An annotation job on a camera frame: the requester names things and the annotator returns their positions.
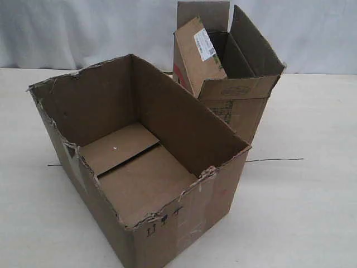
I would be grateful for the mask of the cardboard box with flaps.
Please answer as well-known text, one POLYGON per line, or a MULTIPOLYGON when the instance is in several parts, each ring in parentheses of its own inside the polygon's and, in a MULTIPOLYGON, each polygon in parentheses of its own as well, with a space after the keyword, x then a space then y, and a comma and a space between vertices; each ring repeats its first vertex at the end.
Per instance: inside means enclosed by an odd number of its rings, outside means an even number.
POLYGON ((179 1, 173 79, 252 142, 284 64, 239 6, 179 1))

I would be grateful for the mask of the thin dark line marking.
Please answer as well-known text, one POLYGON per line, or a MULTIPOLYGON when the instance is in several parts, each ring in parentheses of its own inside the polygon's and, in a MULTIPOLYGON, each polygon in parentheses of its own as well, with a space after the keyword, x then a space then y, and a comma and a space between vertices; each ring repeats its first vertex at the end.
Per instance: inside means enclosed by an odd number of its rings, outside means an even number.
MULTIPOLYGON (((304 160, 304 158, 275 158, 275 159, 255 159, 255 160, 246 160, 246 163, 250 162, 265 162, 265 161, 300 161, 304 160)), ((47 164, 48 167, 52 166, 61 166, 61 164, 47 164)))

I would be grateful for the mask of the torn cardboard box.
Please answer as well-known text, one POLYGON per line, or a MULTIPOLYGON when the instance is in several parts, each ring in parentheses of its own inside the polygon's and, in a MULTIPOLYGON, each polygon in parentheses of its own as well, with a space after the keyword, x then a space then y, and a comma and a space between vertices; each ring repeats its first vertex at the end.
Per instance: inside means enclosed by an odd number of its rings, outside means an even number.
POLYGON ((163 267, 230 210, 251 146, 129 54, 28 88, 59 161, 124 267, 163 267))

